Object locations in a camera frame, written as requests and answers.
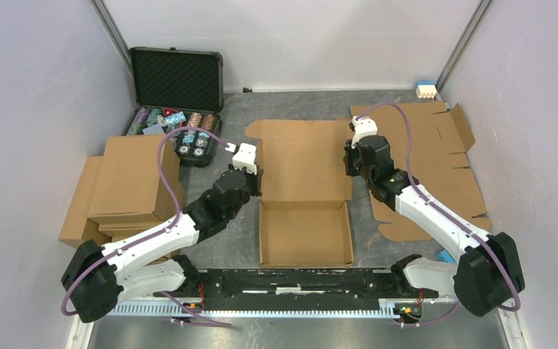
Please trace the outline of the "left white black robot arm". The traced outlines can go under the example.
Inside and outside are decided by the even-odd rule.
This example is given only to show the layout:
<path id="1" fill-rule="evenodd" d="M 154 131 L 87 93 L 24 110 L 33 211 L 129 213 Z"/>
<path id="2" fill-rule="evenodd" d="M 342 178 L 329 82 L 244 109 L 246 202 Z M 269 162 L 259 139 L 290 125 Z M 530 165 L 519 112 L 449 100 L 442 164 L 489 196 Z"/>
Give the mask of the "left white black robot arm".
<path id="1" fill-rule="evenodd" d="M 262 173 L 256 163 L 230 165 L 210 189 L 167 221 L 115 243 L 80 244 L 61 278 L 62 314 L 91 323 L 131 298 L 156 292 L 194 294 L 199 277 L 186 257 L 159 264 L 155 260 L 224 230 L 250 198 L 261 196 Z"/>

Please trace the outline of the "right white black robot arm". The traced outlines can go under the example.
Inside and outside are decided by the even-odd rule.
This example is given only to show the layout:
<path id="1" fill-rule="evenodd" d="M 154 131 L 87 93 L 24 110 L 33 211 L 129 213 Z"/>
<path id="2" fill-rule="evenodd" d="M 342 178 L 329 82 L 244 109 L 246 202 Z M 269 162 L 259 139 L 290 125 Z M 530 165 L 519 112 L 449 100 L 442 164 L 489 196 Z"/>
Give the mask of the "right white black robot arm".
<path id="1" fill-rule="evenodd" d="M 392 291 L 417 289 L 453 295 L 479 317 L 500 308 L 517 312 L 525 280 L 515 240 L 471 224 L 436 199 L 409 171 L 394 166 L 385 137 L 369 135 L 344 146 L 346 173 L 361 177 L 372 197 L 415 223 L 453 258 L 439 262 L 412 255 L 394 264 Z"/>

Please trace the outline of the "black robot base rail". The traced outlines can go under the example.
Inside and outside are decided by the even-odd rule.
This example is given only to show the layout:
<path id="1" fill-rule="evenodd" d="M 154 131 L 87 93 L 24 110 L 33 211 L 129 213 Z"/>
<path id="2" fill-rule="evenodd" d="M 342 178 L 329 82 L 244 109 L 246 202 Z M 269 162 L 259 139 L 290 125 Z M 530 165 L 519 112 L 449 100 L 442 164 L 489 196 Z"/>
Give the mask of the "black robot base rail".
<path id="1" fill-rule="evenodd" d="M 436 298 L 401 286 L 389 269 L 207 269 L 171 292 L 201 299 L 204 310 L 376 310 L 380 299 Z"/>

